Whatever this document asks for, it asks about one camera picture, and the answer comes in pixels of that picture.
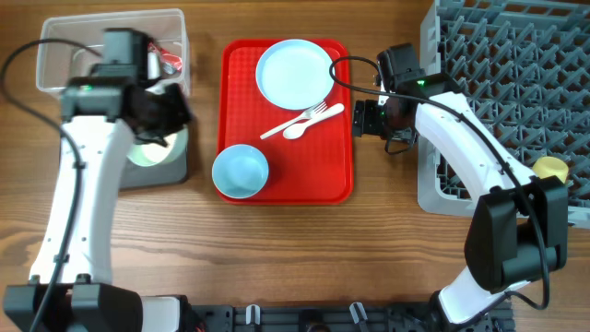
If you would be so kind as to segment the green bowl with rice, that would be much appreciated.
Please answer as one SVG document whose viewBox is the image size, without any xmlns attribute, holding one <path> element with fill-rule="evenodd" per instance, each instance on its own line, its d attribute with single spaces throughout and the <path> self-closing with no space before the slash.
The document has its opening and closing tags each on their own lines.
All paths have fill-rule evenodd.
<svg viewBox="0 0 590 332">
<path fill-rule="evenodd" d="M 185 152 L 188 137 L 189 131 L 185 127 L 175 134 L 164 137 L 167 143 L 166 147 L 155 143 L 133 145 L 127 154 L 127 158 L 139 167 L 152 167 L 171 163 Z"/>
</svg>

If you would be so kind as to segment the red snack wrapper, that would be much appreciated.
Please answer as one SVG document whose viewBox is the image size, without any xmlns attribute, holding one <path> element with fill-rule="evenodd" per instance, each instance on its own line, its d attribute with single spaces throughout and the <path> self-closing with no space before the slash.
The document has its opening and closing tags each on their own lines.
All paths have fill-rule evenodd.
<svg viewBox="0 0 590 332">
<path fill-rule="evenodd" d="M 153 42 L 148 46 L 148 49 L 151 54 L 158 58 L 161 70 L 166 75 L 171 76 L 182 72 L 183 60 L 181 56 L 170 53 Z"/>
</svg>

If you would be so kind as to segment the light blue bowl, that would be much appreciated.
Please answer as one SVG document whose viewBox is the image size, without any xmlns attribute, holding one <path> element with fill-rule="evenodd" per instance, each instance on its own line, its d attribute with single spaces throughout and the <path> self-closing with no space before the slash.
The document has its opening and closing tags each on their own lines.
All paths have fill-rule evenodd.
<svg viewBox="0 0 590 332">
<path fill-rule="evenodd" d="M 266 185 L 269 164 L 256 147 L 237 144 L 223 149 L 214 160 L 212 180 L 226 197 L 245 199 L 255 196 Z"/>
</svg>

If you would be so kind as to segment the yellow plastic cup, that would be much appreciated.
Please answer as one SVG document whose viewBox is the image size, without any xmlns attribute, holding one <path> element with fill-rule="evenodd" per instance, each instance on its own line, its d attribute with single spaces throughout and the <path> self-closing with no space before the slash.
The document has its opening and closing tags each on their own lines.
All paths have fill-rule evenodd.
<svg viewBox="0 0 590 332">
<path fill-rule="evenodd" d="M 532 170 L 541 179 L 556 176 L 564 184 L 567 182 L 569 173 L 569 167 L 563 160 L 550 156 L 539 158 Z"/>
</svg>

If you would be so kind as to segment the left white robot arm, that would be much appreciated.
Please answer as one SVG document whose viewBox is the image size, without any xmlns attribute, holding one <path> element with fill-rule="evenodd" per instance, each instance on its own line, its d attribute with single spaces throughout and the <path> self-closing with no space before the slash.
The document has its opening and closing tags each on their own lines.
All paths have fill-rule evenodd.
<svg viewBox="0 0 590 332">
<path fill-rule="evenodd" d="M 28 281 L 6 289 L 6 316 L 22 331 L 199 331 L 183 295 L 143 297 L 112 283 L 112 220 L 127 155 L 165 146 L 192 115 L 179 85 L 152 92 L 153 39 L 103 33 L 99 62 L 61 95 L 59 173 L 41 250 Z"/>
</svg>

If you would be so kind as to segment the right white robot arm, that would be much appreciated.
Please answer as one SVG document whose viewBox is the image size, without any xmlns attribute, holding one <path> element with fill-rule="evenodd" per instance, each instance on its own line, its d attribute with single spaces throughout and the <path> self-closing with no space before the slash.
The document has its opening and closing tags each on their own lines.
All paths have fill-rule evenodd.
<svg viewBox="0 0 590 332">
<path fill-rule="evenodd" d="M 419 66 L 412 45 L 393 46 L 372 64 L 376 86 L 355 105 L 353 135 L 378 136 L 404 149 L 419 138 L 429 140 L 475 203 L 464 246 L 466 267 L 427 303 L 395 307 L 392 324 L 426 331 L 493 330 L 493 310 L 566 264 L 564 181 L 538 176 L 515 159 L 450 77 L 428 75 Z"/>
</svg>

